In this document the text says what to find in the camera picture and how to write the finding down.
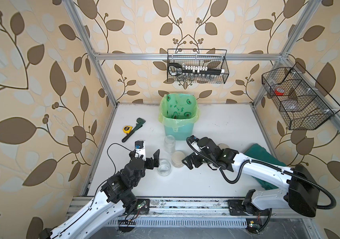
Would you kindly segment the clear peanut jar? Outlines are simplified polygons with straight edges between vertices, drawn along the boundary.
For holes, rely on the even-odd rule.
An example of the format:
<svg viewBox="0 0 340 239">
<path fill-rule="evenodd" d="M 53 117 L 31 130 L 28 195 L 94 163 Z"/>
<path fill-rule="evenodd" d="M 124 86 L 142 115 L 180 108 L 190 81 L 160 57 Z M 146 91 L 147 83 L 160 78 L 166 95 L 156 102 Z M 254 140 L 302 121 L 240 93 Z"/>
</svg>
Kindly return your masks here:
<svg viewBox="0 0 340 239">
<path fill-rule="evenodd" d="M 166 135 L 164 139 L 164 147 L 165 151 L 169 154 L 172 154 L 176 151 L 176 139 L 173 135 Z"/>
</svg>

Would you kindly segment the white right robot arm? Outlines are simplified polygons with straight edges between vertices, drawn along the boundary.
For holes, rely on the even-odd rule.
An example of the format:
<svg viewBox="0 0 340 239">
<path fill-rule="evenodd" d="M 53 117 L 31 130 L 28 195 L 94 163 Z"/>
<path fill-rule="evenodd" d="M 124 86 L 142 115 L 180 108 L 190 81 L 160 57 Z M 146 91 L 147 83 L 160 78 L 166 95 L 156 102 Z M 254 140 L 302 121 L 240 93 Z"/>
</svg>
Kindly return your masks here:
<svg viewBox="0 0 340 239">
<path fill-rule="evenodd" d="M 296 213 L 314 218 L 317 210 L 331 210 L 336 207 L 335 197 L 315 182 L 302 165 L 294 168 L 279 166 L 251 158 L 234 149 L 221 149 L 207 137 L 190 136 L 186 139 L 193 150 L 182 163 L 189 169 L 207 164 L 217 170 L 229 184 L 239 182 L 243 174 L 268 182 L 276 187 L 272 190 L 251 189 L 238 205 L 247 215 L 273 209 L 292 209 Z"/>
</svg>

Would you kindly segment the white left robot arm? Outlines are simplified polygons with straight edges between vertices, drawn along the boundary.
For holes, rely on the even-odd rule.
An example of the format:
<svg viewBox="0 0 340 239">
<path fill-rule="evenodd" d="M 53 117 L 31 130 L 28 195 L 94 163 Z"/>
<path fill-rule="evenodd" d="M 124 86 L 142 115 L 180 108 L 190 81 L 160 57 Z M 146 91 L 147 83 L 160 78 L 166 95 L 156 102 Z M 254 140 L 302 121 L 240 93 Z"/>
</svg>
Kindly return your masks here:
<svg viewBox="0 0 340 239">
<path fill-rule="evenodd" d="M 160 150 L 145 158 L 136 150 L 129 153 L 130 161 L 123 169 L 102 184 L 95 196 L 63 224 L 39 233 L 40 239 L 89 239 L 109 221 L 137 208 L 132 189 L 145 176 L 147 169 L 159 166 Z"/>
</svg>

